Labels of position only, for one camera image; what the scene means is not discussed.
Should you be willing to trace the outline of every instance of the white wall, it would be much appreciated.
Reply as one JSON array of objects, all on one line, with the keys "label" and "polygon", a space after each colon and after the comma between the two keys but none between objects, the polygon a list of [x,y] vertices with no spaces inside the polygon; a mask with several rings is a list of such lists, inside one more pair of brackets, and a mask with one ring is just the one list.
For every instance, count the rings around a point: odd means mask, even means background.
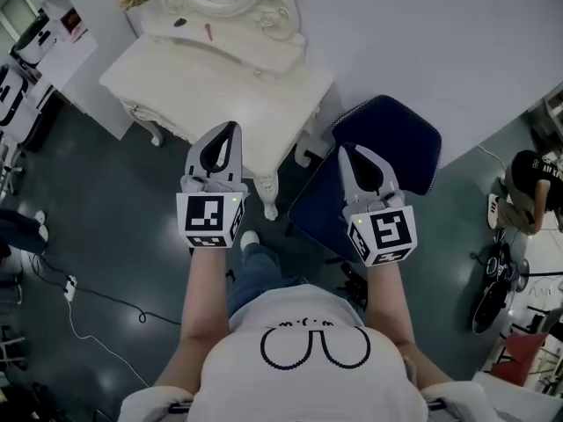
[{"label": "white wall", "polygon": [[323,125],[389,94],[440,130],[442,165],[563,82],[563,0],[296,2],[308,61],[337,77]]},{"label": "white wall", "polygon": [[99,78],[136,41],[116,0],[70,0],[98,47],[64,85],[62,93],[116,138],[133,123]]}]

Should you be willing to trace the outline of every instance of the navy blue chair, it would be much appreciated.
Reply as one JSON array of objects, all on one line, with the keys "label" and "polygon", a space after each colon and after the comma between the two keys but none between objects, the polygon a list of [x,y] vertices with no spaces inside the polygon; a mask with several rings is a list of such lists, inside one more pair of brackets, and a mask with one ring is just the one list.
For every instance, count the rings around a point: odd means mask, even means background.
[{"label": "navy blue chair", "polygon": [[438,172],[442,137],[438,131],[397,100],[382,95],[368,100],[333,124],[334,148],[289,208],[289,234],[296,226],[332,251],[335,261],[361,262],[347,237],[342,215],[338,149],[344,142],[360,144],[385,159],[403,191],[430,192]]}]

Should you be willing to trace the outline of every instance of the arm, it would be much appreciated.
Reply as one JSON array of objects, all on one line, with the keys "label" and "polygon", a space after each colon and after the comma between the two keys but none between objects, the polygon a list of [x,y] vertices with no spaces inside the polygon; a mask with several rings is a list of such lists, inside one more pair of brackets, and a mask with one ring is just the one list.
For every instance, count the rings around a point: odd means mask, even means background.
[{"label": "arm", "polygon": [[558,207],[555,210],[555,217],[557,218],[557,224],[559,225],[559,231],[563,233],[563,215],[561,214],[561,208]]},{"label": "arm", "polygon": [[547,203],[547,194],[552,184],[546,179],[540,179],[536,183],[536,191],[534,192],[534,234],[542,229],[545,215],[545,204]]},{"label": "arm", "polygon": [[406,305],[405,290],[397,263],[368,269],[367,325],[387,336],[416,366],[419,389],[451,379],[416,346],[413,324]]},{"label": "arm", "polygon": [[229,334],[225,249],[195,249],[182,312],[180,341],[156,386],[195,394],[211,349]]}]

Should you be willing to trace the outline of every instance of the electrical cable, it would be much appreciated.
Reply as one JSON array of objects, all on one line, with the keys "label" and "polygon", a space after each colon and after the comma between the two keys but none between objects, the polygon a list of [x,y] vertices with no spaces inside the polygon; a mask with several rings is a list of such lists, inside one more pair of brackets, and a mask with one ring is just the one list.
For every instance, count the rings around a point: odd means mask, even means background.
[{"label": "electrical cable", "polygon": [[[19,266],[20,266],[20,268],[21,268],[21,271],[23,272],[23,271],[24,271],[24,265],[23,265],[22,258],[21,258],[21,252],[22,252],[22,251],[19,251]],[[50,269],[51,271],[60,273],[60,274],[64,275],[64,277],[65,277],[66,280],[70,280],[70,276],[69,276],[68,274],[66,274],[66,272],[64,272],[62,269],[57,269],[56,267],[53,267],[52,265],[50,265],[50,264],[48,263],[48,261],[46,261],[43,257],[40,257],[40,256],[38,256],[38,255],[31,255],[31,254],[28,252],[28,253],[27,253],[27,258],[28,258],[28,260],[29,260],[29,263],[30,263],[30,266],[31,266],[31,268],[32,268],[33,274],[34,274],[37,278],[39,278],[41,281],[43,281],[44,283],[46,283],[46,284],[48,284],[48,285],[50,285],[50,286],[55,286],[55,287],[60,288],[64,294],[67,293],[66,287],[65,287],[63,284],[61,284],[61,283],[59,283],[59,282],[56,282],[56,281],[48,280],[48,279],[46,279],[45,277],[43,277],[43,276],[40,274],[40,261],[43,260],[45,266],[47,266],[47,268]],[[138,306],[134,305],[133,303],[125,302],[124,300],[117,299],[117,298],[115,298],[115,297],[112,297],[111,295],[105,295],[105,294],[102,294],[102,293],[100,293],[100,292],[98,292],[98,291],[95,291],[95,290],[93,290],[93,289],[87,289],[87,288],[84,288],[84,287],[75,287],[75,289],[76,289],[76,291],[84,292],[84,293],[86,293],[86,294],[96,295],[96,296],[98,296],[98,297],[100,297],[100,298],[107,299],[107,300],[110,300],[110,301],[116,302],[116,303],[121,303],[121,304],[123,304],[123,305],[129,306],[130,308],[137,309],[137,310],[139,311],[139,313],[140,313],[140,314],[139,314],[139,322],[140,322],[141,324],[144,324],[144,323],[147,321],[147,316],[153,316],[153,317],[156,317],[156,318],[158,318],[158,319],[160,319],[160,320],[163,320],[163,321],[165,321],[165,322],[168,322],[169,324],[181,325],[180,322],[175,322],[175,321],[173,321],[173,320],[171,320],[171,319],[168,319],[168,318],[166,318],[166,317],[160,316],[160,315],[158,315],[158,314],[156,314],[156,313],[153,313],[153,312],[149,312],[149,311],[145,312],[145,311],[143,311],[141,308],[139,308]],[[116,352],[114,352],[113,350],[111,350],[109,347],[107,347],[102,341],[100,341],[100,340],[99,340],[98,338],[96,338],[95,336],[92,336],[92,335],[80,336],[80,335],[77,333],[77,331],[76,331],[76,329],[75,329],[75,327],[74,327],[74,324],[73,324],[73,322],[72,322],[72,305],[71,305],[70,302],[66,299],[66,297],[65,297],[65,300],[66,300],[66,302],[67,302],[68,305],[69,305],[69,322],[70,322],[70,328],[72,329],[72,332],[74,333],[74,335],[75,335],[77,338],[81,339],[81,340],[94,339],[96,342],[98,342],[98,344],[100,344],[102,347],[104,347],[109,353],[111,353],[112,355],[116,356],[117,358],[119,358],[120,360],[122,360],[125,364],[127,364],[127,366],[128,366],[128,367],[131,369],[131,371],[136,375],[136,377],[137,377],[147,388],[149,388],[150,385],[137,373],[137,371],[136,371],[135,368],[131,365],[131,363],[129,363],[129,361],[127,361],[125,358],[123,358],[122,356],[120,356],[118,353],[116,353]]]},{"label": "electrical cable", "polygon": [[496,158],[496,160],[501,163],[502,169],[506,170],[506,166],[504,165],[504,163],[502,162],[502,160],[496,156],[494,153],[491,153],[489,150],[487,149],[483,149],[480,145],[478,145],[477,147],[479,147],[481,150],[483,150],[485,153],[487,153],[488,155],[492,156],[493,158]]},{"label": "electrical cable", "polygon": [[94,410],[94,415],[92,416],[92,422],[97,422],[98,421],[98,414],[101,414],[103,418],[106,418],[107,420],[110,420],[111,422],[114,422],[112,418],[110,418],[107,414],[105,414],[100,408],[96,408]]},{"label": "electrical cable", "polygon": [[[60,287],[66,293],[66,288],[63,285],[61,285],[60,283],[55,283],[53,281],[49,281],[39,274],[39,264],[42,261],[45,264],[45,266],[47,266],[48,269],[52,270],[53,272],[57,272],[57,273],[64,275],[66,280],[69,280],[70,276],[68,274],[66,274],[66,272],[64,272],[62,269],[57,269],[56,267],[53,267],[43,257],[37,256],[37,255],[33,255],[33,257],[32,257],[28,253],[28,258],[29,258],[30,264],[32,266],[33,273],[36,276],[38,276],[41,280],[43,280],[47,284]],[[106,300],[109,300],[109,301],[115,302],[115,303],[120,303],[122,305],[129,306],[130,308],[136,309],[137,311],[139,311],[139,322],[141,324],[144,324],[145,322],[147,322],[147,316],[152,316],[152,317],[155,317],[156,319],[160,319],[164,322],[167,322],[168,324],[181,326],[181,322],[176,322],[174,320],[169,319],[168,317],[160,316],[159,314],[154,313],[152,311],[144,311],[142,308],[138,307],[137,305],[134,305],[133,303],[126,302],[126,301],[124,301],[122,299],[118,299],[116,297],[112,297],[111,295],[106,295],[106,294],[103,294],[99,291],[95,291],[94,289],[89,289],[87,287],[76,286],[75,288],[76,288],[77,291],[84,292],[85,294],[96,295],[97,297],[100,297],[102,299],[106,299]]]},{"label": "electrical cable", "polygon": [[98,338],[96,338],[95,336],[92,336],[91,334],[87,335],[87,336],[80,336],[76,329],[74,328],[74,324],[72,323],[72,305],[70,304],[70,302],[68,300],[66,300],[66,302],[69,305],[69,322],[70,322],[70,328],[72,329],[72,332],[75,334],[75,336],[78,339],[82,339],[82,340],[86,340],[86,339],[94,339],[98,344],[100,344],[102,347],[104,347],[109,353],[111,353],[114,356],[117,356],[120,360],[122,360],[125,364],[127,364],[129,366],[129,368],[131,369],[131,371],[137,376],[137,378],[139,380],[141,380],[141,382],[143,382],[143,384],[147,387],[150,388],[150,385],[137,373],[137,371],[135,370],[135,368],[133,366],[131,366],[131,363],[129,361],[127,361],[125,358],[123,358],[122,356],[120,356],[119,354],[117,354],[116,352],[114,352],[113,350],[111,350],[110,348],[108,348],[102,341],[100,341]]},{"label": "electrical cable", "polygon": [[469,254],[469,258],[474,259],[475,261],[477,261],[479,264],[481,264],[482,266],[486,266],[486,263],[484,263],[483,261],[481,261],[480,255],[478,255],[477,253],[475,253],[474,251],[472,251]]},{"label": "electrical cable", "polygon": [[563,272],[521,273],[523,277],[563,277]]}]

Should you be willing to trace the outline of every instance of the power strip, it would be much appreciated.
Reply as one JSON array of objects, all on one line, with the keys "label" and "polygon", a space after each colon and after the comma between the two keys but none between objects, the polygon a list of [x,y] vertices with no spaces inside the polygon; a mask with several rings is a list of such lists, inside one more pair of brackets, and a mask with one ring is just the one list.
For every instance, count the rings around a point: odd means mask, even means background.
[{"label": "power strip", "polygon": [[70,302],[74,299],[74,293],[77,291],[78,280],[77,277],[73,277],[69,275],[69,279],[67,280],[67,287],[64,290],[64,298]]}]

